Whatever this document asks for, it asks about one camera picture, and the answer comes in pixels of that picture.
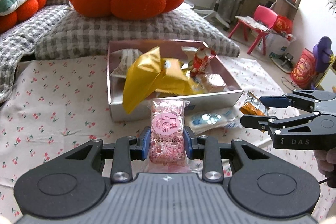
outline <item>pink snack bar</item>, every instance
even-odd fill
[[[161,165],[184,165],[184,104],[182,100],[155,99],[151,105],[149,159]]]

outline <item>red snack package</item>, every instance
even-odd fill
[[[185,165],[183,100],[154,99],[151,104],[149,160],[161,165]]]
[[[200,47],[194,57],[193,68],[190,75],[194,77],[197,74],[204,74],[211,59],[216,56],[216,53],[207,47]]]

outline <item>chair backrest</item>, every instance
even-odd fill
[[[272,29],[277,21],[278,14],[265,6],[259,5],[254,12],[253,18],[255,21],[261,21]]]

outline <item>pink circular label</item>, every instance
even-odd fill
[[[161,135],[170,135],[175,133],[180,127],[179,118],[168,112],[162,112],[156,115],[152,120],[152,128]]]

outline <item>cherry print tablecloth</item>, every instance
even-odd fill
[[[223,58],[226,67],[245,91],[256,96],[282,95],[283,91],[253,60]],[[21,64],[10,99],[0,109],[0,214],[15,222],[21,212],[13,196],[19,176],[56,156],[94,138],[115,142],[125,135],[138,135],[149,119],[113,123],[107,103],[106,57],[83,57],[69,60],[32,61]],[[243,103],[245,94],[235,105]],[[272,109],[279,118],[298,115],[293,108]],[[286,151],[272,148],[267,133],[251,129],[215,129],[207,134],[221,142],[242,138],[254,145],[311,172],[321,180],[312,151]],[[111,161],[103,175],[108,176]],[[133,164],[134,174],[143,170],[143,162]],[[227,161],[224,173],[231,175]],[[321,186],[321,198],[313,216],[323,219],[336,191]]]

